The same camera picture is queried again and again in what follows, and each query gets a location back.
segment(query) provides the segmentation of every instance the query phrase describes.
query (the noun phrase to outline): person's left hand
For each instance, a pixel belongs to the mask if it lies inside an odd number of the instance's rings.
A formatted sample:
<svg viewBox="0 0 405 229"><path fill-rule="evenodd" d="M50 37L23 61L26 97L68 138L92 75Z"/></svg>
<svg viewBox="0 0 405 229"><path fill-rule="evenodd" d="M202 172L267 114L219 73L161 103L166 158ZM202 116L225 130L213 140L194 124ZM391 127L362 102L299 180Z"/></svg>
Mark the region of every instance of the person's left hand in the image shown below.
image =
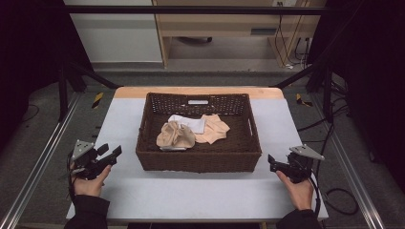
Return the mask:
<svg viewBox="0 0 405 229"><path fill-rule="evenodd" d="M92 197L100 197L101 187L104 185L104 180L111 172L111 165L104 168L97 178L86 180L79 177L72 177L72 183L75 188L76 195L85 195Z"/></svg>

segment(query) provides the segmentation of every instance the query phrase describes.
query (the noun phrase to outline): wall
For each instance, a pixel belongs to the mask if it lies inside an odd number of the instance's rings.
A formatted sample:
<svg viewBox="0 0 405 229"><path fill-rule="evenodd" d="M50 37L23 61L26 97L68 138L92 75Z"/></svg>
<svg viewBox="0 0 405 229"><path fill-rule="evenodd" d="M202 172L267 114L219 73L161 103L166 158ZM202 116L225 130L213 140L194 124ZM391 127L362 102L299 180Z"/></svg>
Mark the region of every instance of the wall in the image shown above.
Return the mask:
<svg viewBox="0 0 405 229"><path fill-rule="evenodd" d="M150 6L149 0L64 0L66 5ZM71 14L92 63L160 62L153 14Z"/></svg>

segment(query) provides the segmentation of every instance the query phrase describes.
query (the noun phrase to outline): white cloth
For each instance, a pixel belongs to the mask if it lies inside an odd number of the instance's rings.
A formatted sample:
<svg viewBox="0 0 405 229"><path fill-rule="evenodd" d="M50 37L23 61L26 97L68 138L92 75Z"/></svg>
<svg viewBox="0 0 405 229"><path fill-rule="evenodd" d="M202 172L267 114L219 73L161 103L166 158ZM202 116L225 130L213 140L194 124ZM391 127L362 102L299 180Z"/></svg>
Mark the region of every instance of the white cloth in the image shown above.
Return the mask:
<svg viewBox="0 0 405 229"><path fill-rule="evenodd" d="M194 134L203 134L205 127L205 119L188 118L177 114L171 115L168 121L177 121L179 125L185 125L190 128Z"/></svg>

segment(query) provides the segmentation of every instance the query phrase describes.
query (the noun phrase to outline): black curtain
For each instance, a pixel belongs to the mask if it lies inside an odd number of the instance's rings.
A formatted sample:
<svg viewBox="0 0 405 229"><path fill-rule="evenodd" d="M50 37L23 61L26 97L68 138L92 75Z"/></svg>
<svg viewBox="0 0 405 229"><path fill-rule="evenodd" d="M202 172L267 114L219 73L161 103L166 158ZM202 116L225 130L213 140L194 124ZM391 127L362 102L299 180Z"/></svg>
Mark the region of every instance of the black curtain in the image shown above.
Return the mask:
<svg viewBox="0 0 405 229"><path fill-rule="evenodd" d="M0 1L0 150L27 111L30 94L57 82L61 65L74 60L93 70L70 15L42 10L44 6L64 3ZM65 74L84 84L70 68Z"/></svg>
<svg viewBox="0 0 405 229"><path fill-rule="evenodd" d="M331 7L353 1L329 0ZM339 17L322 16L309 53L312 63L335 36ZM405 1L365 0L330 57L349 87L349 105L370 151L405 192Z"/></svg>

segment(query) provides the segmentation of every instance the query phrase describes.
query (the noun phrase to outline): black sleeve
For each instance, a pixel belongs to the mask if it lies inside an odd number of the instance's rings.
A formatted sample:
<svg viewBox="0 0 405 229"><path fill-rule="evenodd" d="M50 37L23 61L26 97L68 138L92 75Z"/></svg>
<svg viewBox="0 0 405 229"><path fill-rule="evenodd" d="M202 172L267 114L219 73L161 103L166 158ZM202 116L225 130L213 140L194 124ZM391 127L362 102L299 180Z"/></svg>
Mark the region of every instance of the black sleeve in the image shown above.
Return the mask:
<svg viewBox="0 0 405 229"><path fill-rule="evenodd" d="M110 202L103 198L78 195L75 197L75 216L65 229L107 229L107 211Z"/></svg>
<svg viewBox="0 0 405 229"><path fill-rule="evenodd" d="M294 210L276 223L277 229L321 229L312 210Z"/></svg>

